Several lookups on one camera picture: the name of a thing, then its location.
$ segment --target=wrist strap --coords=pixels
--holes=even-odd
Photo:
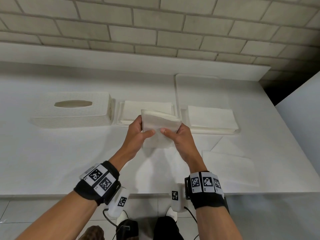
[[[74,191],[98,204],[108,203],[120,189],[118,170],[109,162],[95,164],[80,176],[80,182]]]
[[[226,206],[218,176],[209,172],[191,173],[185,178],[186,198],[191,199],[195,209],[203,206]]]

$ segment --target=forearm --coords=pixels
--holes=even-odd
[[[16,240],[74,240],[89,221],[97,203],[72,191],[32,223]]]
[[[242,240],[224,206],[204,206],[196,210],[200,240]]]

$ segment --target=white shoe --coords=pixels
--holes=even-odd
[[[120,216],[117,218],[117,221],[115,222],[115,224],[116,224],[117,226],[119,226],[119,224],[120,224],[121,222],[123,222],[123,221],[125,221],[125,220],[127,220],[127,219],[128,219],[128,215],[127,215],[127,213],[123,210],[123,211],[121,212]]]
[[[167,213],[165,215],[170,216],[172,219],[174,219],[175,222],[177,222],[178,220],[178,212],[173,211],[171,207],[167,210]]]

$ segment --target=right hand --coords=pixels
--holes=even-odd
[[[181,158],[189,165],[190,172],[207,170],[188,126],[182,123],[177,133],[166,128],[161,128],[160,132],[174,141]]]

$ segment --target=white napkin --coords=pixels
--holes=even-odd
[[[251,159],[222,153],[202,151],[207,169],[219,179],[259,186],[258,176]]]
[[[126,100],[124,102],[120,122],[125,125],[130,125],[141,114],[142,109],[155,110],[167,114],[172,114],[172,103],[139,102]]]
[[[234,132],[239,129],[231,109],[188,106],[191,129]]]
[[[158,111],[141,110],[142,116],[142,131],[155,130],[155,134],[147,138],[144,143],[144,148],[169,148],[173,141],[164,136],[161,128],[167,128],[176,133],[181,125],[181,120],[169,113],[162,113]]]

